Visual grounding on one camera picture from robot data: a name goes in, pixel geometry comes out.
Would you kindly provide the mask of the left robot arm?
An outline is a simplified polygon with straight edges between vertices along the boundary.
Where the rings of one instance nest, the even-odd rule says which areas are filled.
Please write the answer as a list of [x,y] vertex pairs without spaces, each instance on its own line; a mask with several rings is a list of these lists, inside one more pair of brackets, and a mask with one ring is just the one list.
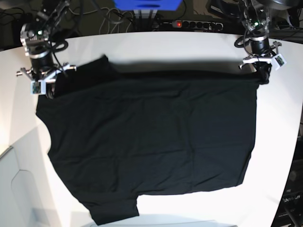
[[260,84],[267,84],[272,68],[278,70],[286,64],[279,53],[282,44],[277,41],[269,43],[271,9],[256,0],[241,0],[239,9],[244,34],[235,41],[234,46],[243,48],[248,55],[242,60],[239,68],[245,65],[253,66],[259,74]]

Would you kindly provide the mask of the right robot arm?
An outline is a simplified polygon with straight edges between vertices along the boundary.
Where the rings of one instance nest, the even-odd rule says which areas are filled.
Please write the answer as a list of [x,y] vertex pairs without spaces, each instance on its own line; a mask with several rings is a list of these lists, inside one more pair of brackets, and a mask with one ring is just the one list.
[[69,63],[61,64],[55,56],[68,47],[66,37],[55,39],[53,35],[69,6],[69,0],[44,0],[34,21],[21,28],[20,41],[31,67],[20,68],[16,76],[24,76],[30,81],[30,93],[33,95],[53,99],[57,76],[66,75],[67,70],[77,70]]

